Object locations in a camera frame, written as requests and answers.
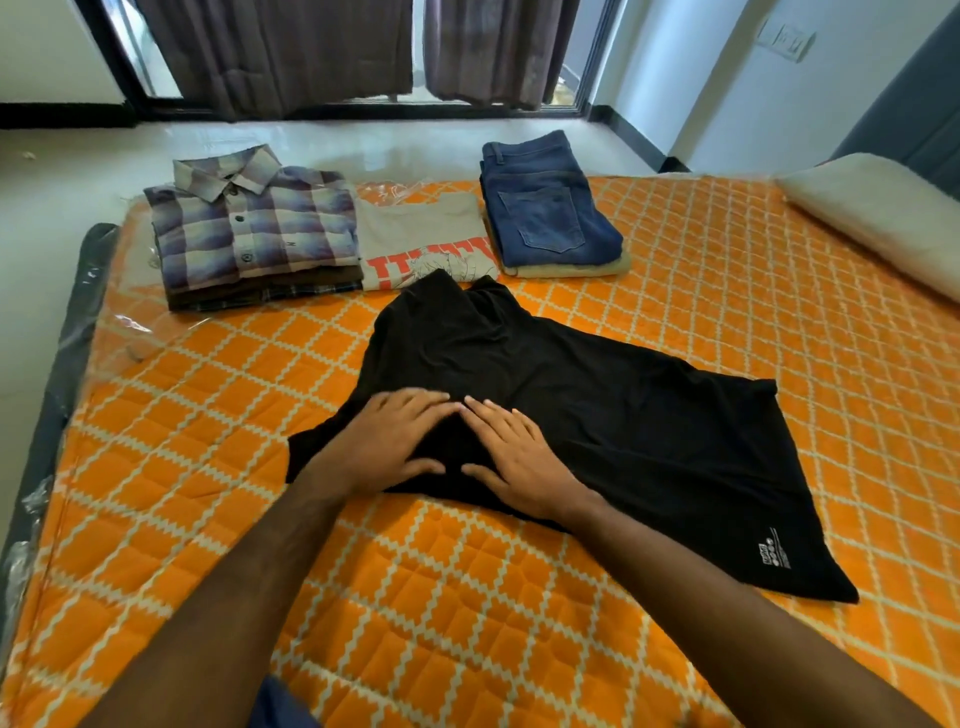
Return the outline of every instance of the stack of folded shirts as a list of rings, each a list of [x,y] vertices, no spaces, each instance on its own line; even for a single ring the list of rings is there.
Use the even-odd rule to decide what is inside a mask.
[[[358,199],[356,218],[365,291],[404,288],[436,270],[464,282],[499,276],[480,205],[469,192],[422,205]]]
[[[263,145],[175,161],[174,184],[144,193],[171,310],[360,287],[354,203],[339,173],[283,167]]]
[[[566,134],[483,147],[480,187],[504,271],[526,278],[630,268],[623,235],[597,210]]]

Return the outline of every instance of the blue jeans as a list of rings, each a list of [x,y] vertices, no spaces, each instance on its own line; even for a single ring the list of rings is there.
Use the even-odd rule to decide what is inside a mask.
[[[267,675],[260,683],[247,728],[321,728],[306,706],[280,680]]]
[[[623,235],[593,205],[587,177],[561,131],[483,146],[480,188],[508,268],[617,260]]]

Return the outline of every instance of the white logo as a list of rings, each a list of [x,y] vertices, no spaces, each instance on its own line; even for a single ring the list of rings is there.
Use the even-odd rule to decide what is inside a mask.
[[[783,546],[780,545],[780,536],[777,535],[777,529],[771,528],[770,533],[772,538],[768,536],[765,544],[758,544],[760,546],[760,558],[768,567],[789,569],[790,560],[786,557]]]

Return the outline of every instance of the jeans back pocket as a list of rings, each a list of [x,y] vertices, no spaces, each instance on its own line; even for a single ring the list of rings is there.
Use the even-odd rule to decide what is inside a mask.
[[[586,244],[568,187],[498,194],[528,248],[566,253]]]

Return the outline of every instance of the mattress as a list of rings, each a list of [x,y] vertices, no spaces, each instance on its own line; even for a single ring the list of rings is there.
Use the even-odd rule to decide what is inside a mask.
[[[766,182],[590,183],[632,270],[506,279],[517,299],[704,369],[775,378],[861,603],[768,596],[957,726],[957,307]],[[430,184],[409,202],[465,189],[478,192]],[[285,437],[346,400],[395,295],[176,317],[130,274],[137,224],[118,243],[0,692],[16,725],[75,725],[264,512]],[[415,496],[349,504],[272,672],[328,726],[735,723],[571,537]]]

